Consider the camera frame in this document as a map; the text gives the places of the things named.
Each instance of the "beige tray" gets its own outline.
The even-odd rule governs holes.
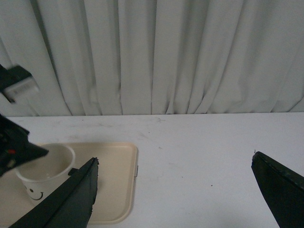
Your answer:
[[[98,191],[89,224],[113,224],[125,219],[133,201],[137,148],[128,142],[67,143],[76,154],[75,168],[99,159]],[[33,209],[14,170],[0,178],[0,226],[9,226]]]

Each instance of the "smiley face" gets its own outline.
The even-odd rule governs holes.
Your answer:
[[[39,197],[35,197],[35,198],[31,197],[31,195],[29,194],[29,197],[30,197],[32,200],[41,200],[42,197],[43,197],[43,192],[41,192],[40,194],[41,194],[41,195],[40,195]]]

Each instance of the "table surface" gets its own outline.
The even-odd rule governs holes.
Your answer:
[[[10,119],[32,143],[137,146],[130,215],[89,228],[278,228],[251,170],[254,151],[304,175],[304,113]]]

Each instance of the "paper cup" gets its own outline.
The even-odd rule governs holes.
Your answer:
[[[65,182],[75,164],[75,153],[71,147],[58,143],[42,147],[49,150],[46,156],[16,168],[16,174],[34,205],[38,205]]]

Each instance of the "white curtain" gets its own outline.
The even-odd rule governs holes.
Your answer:
[[[303,112],[304,1],[2,0],[0,63],[6,116]]]

